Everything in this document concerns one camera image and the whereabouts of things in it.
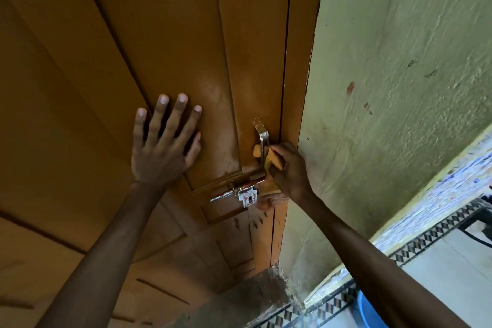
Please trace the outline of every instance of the person's left hand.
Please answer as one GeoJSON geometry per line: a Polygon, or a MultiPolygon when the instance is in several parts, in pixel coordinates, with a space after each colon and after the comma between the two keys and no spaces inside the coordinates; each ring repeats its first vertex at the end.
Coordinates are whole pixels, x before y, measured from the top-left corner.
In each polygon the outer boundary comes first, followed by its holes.
{"type": "Polygon", "coordinates": [[[156,109],[149,124],[147,140],[144,141],[144,124],[147,110],[139,108],[135,117],[133,129],[133,150],[131,169],[135,182],[148,186],[149,189],[164,193],[170,183],[177,180],[191,167],[200,152],[200,132],[197,132],[191,148],[185,156],[185,145],[193,135],[196,124],[200,119],[202,107],[193,108],[186,125],[175,138],[180,124],[182,113],[186,107],[188,96],[180,94],[174,105],[171,116],[167,120],[166,128],[159,138],[164,111],[169,103],[167,95],[160,95],[156,109]]]}

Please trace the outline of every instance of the stain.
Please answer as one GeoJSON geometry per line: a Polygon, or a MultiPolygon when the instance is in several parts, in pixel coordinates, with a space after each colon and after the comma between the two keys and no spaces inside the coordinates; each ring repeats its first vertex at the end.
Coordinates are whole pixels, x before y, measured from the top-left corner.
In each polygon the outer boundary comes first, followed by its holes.
{"type": "Polygon", "coordinates": [[[424,77],[425,78],[430,78],[431,76],[435,76],[437,73],[437,69],[433,70],[432,72],[430,72],[429,74],[425,75],[424,77]]]}
{"type": "Polygon", "coordinates": [[[355,83],[354,81],[352,81],[347,87],[347,95],[350,95],[352,91],[354,91],[354,88],[355,88],[355,83]]]}
{"type": "Polygon", "coordinates": [[[410,61],[410,62],[408,63],[407,69],[408,69],[409,67],[411,67],[413,64],[417,64],[417,63],[418,63],[418,61],[417,61],[417,60],[412,60],[412,61],[410,61]]]}

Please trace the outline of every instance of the blue plastic container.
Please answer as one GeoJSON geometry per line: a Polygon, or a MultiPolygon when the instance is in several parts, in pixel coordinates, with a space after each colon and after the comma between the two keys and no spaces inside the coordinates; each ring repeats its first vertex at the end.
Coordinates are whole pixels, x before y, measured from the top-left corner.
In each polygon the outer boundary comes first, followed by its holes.
{"type": "Polygon", "coordinates": [[[361,328],[388,328],[362,291],[359,291],[357,295],[357,305],[354,312],[360,316],[360,319],[356,319],[356,321],[361,328]]]}

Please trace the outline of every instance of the door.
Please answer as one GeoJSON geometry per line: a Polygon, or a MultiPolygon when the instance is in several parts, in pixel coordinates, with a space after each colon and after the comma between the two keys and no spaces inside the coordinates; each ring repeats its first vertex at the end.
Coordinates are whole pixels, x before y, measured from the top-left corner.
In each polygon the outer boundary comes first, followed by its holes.
{"type": "Polygon", "coordinates": [[[112,325],[164,324],[278,261],[286,203],[209,201],[259,168],[253,119],[277,141],[286,96],[304,102],[314,22],[291,41],[288,12],[289,0],[0,0],[0,314],[35,321],[107,226],[132,180],[134,113],[161,93],[203,107],[203,148],[152,214],[112,325]]]}

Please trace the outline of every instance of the hand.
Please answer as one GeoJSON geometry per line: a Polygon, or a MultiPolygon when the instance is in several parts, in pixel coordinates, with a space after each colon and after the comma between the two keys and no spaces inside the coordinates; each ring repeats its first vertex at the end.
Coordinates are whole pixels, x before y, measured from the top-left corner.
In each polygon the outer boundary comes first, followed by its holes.
{"type": "Polygon", "coordinates": [[[196,105],[193,108],[186,125],[175,138],[176,130],[180,124],[182,113],[186,107],[188,96],[180,94],[176,101],[166,128],[159,138],[159,130],[162,126],[162,118],[169,103],[167,95],[160,95],[156,109],[149,124],[149,133],[144,142],[144,123],[147,110],[139,108],[135,117],[133,129],[133,151],[131,156],[131,170],[135,176],[135,182],[148,186],[152,190],[162,192],[168,185],[177,180],[191,167],[200,152],[200,132],[197,132],[187,155],[184,155],[185,145],[193,135],[196,124],[200,119],[202,107],[196,105]]]}
{"type": "Polygon", "coordinates": [[[283,170],[277,169],[274,165],[271,165],[269,169],[274,182],[282,193],[290,197],[298,205],[304,199],[314,195],[309,183],[306,163],[297,149],[288,142],[271,145],[270,148],[285,160],[283,170]]]}

